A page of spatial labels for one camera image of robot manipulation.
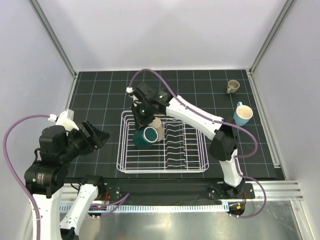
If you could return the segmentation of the dark green mug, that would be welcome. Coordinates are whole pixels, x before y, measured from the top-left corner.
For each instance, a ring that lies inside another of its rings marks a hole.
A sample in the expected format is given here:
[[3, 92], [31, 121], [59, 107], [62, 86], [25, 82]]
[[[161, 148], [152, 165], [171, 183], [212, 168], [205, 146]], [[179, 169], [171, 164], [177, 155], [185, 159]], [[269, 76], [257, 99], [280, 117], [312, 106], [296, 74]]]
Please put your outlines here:
[[152, 126], [146, 126], [133, 134], [133, 143], [137, 148], [147, 148], [158, 140], [158, 132]]

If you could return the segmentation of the beige paper cup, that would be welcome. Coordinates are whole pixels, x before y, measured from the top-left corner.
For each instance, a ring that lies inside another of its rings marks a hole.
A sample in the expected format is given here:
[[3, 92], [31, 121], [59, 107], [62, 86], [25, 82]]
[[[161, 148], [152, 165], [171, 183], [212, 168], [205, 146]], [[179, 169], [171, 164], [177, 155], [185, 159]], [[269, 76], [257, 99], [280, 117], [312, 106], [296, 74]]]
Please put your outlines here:
[[158, 134], [156, 142], [162, 141], [165, 134], [162, 121], [158, 117], [155, 117], [155, 119], [150, 124], [148, 124], [148, 126], [153, 127], [156, 130]]

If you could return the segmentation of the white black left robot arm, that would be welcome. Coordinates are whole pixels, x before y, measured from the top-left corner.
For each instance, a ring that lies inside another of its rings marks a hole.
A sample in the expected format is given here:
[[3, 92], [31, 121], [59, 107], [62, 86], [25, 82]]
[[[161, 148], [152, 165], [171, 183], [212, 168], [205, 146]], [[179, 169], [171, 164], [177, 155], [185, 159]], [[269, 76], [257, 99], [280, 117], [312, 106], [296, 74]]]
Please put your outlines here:
[[77, 240], [82, 223], [94, 200], [106, 194], [99, 175], [82, 178], [75, 202], [60, 220], [60, 203], [70, 163], [102, 148], [110, 134], [82, 123], [84, 130], [62, 125], [45, 128], [39, 137], [40, 160], [35, 160], [24, 174], [25, 186], [32, 198], [33, 239]]

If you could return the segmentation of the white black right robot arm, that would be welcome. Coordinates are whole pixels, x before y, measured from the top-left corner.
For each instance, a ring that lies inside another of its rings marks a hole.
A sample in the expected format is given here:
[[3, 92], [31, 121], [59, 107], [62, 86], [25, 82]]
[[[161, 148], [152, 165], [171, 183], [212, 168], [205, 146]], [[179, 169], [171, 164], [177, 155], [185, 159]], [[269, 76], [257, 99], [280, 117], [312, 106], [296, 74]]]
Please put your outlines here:
[[157, 91], [142, 82], [136, 88], [128, 86], [126, 94], [133, 99], [131, 111], [137, 128], [147, 126], [160, 114], [183, 121], [204, 134], [211, 141], [208, 153], [221, 166], [227, 196], [237, 198], [243, 193], [245, 180], [236, 163], [238, 139], [232, 129], [232, 118], [223, 119], [205, 112], [176, 95], [170, 87]]

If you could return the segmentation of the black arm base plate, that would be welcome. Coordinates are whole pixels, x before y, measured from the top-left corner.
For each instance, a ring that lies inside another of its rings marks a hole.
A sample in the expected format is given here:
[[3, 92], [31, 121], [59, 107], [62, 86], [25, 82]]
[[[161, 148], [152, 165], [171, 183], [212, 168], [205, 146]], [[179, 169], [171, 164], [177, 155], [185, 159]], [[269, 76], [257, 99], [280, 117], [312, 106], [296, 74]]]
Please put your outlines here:
[[249, 182], [238, 193], [215, 178], [105, 178], [98, 196], [108, 195], [117, 201], [129, 194], [132, 205], [175, 205], [212, 200], [253, 200], [255, 192]]

